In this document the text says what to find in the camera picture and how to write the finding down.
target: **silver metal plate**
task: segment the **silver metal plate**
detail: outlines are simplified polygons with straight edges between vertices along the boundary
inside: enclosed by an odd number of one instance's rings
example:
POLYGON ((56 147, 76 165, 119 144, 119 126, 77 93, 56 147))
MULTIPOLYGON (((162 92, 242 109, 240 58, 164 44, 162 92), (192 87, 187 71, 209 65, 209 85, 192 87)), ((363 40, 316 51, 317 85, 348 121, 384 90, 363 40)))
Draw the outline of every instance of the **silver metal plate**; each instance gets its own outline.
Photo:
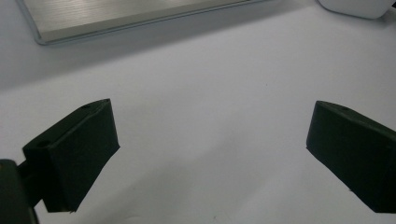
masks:
POLYGON ((260 0, 18 0, 39 44, 260 0))

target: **black bracket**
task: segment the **black bracket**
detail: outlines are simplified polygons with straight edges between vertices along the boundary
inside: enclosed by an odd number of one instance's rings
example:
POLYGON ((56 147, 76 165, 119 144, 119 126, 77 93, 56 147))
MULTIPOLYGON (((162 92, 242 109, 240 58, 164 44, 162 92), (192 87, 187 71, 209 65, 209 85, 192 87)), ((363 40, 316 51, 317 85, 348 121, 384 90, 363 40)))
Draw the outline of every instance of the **black bracket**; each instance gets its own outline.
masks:
POLYGON ((341 105, 317 101, 308 150, 377 213, 396 213, 396 132, 341 105))
POLYGON ((36 224, 35 205, 74 212, 120 148, 109 99, 80 107, 29 142, 26 161, 0 160, 0 223, 36 224))

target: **white object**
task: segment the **white object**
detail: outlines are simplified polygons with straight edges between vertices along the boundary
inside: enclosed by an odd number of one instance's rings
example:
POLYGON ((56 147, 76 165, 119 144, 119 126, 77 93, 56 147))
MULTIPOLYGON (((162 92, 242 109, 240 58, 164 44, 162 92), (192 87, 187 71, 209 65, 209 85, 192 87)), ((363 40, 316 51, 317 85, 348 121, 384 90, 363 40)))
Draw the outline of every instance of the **white object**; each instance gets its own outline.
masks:
POLYGON ((331 11, 376 19, 384 15, 396 0, 319 0, 319 2, 331 11))

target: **white surface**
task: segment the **white surface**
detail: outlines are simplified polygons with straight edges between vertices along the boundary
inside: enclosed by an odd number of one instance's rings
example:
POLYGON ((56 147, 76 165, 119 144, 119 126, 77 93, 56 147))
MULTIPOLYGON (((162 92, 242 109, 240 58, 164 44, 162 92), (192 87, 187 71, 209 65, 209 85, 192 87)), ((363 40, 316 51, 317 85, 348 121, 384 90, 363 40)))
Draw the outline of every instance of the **white surface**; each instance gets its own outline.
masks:
POLYGON ((327 9, 347 15, 376 19, 395 3, 395 0, 319 0, 327 9))
POLYGON ((396 12, 273 1, 38 46, 0 1, 0 155, 111 98, 121 149, 75 214, 41 223, 395 223, 305 149, 316 100, 396 129, 396 12))

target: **metal edge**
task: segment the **metal edge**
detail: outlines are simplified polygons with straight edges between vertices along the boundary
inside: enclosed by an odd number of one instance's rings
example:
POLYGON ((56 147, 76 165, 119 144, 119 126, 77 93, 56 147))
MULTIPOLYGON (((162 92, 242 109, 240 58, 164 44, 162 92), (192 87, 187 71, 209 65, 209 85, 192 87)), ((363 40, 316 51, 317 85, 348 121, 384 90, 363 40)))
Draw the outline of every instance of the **metal edge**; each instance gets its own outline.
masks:
POLYGON ((199 13, 203 13, 203 12, 207 12, 207 11, 214 11, 214 10, 219 10, 219 9, 223 9, 223 8, 226 8, 226 7, 236 7, 236 6, 240 6, 240 5, 245 5, 245 4, 250 4, 250 3, 257 3, 257 2, 263 2, 263 1, 265 1, 265 0, 246 0, 246 1, 238 2, 238 3, 226 4, 226 5, 222 5, 222 6, 218 6, 218 7, 209 7, 209 8, 189 11, 189 12, 185 12, 185 13, 179 13, 179 14, 176 14, 176 15, 162 17, 162 18, 158 18, 158 19, 153 19, 153 20, 148 20, 148 21, 141 21, 141 22, 137 22, 137 23, 131 23, 131 24, 122 25, 122 26, 118 26, 118 27, 113 27, 113 28, 105 29, 105 30, 101 30, 101 31, 95 31, 95 32, 91 32, 91 33, 87 33, 87 34, 83 34, 83 35, 73 35, 73 36, 62 38, 62 39, 58 39, 58 40, 44 41, 41 38, 37 27, 35 26, 35 22, 34 22, 32 16, 30 15, 30 12, 29 12, 28 8, 24 4, 24 0, 17 0, 18 5, 20 6, 23 15, 25 16, 26 20, 28 20, 29 26, 31 27, 31 30, 34 33, 35 42, 37 44, 39 44, 39 45, 45 45, 45 46, 54 45, 54 44, 62 44, 62 43, 65 43, 65 42, 70 42, 70 41, 78 40, 78 39, 81 39, 81 38, 86 38, 86 37, 90 37, 90 36, 96 36, 96 35, 102 35, 102 34, 106 34, 106 33, 116 32, 116 31, 119 31, 119 30, 134 28, 136 26, 142 26, 142 25, 146 25, 146 24, 150 24, 150 23, 154 23, 154 22, 158 22, 158 21, 168 21, 168 20, 172 20, 172 19, 175 19, 175 18, 190 16, 190 15, 199 14, 199 13))

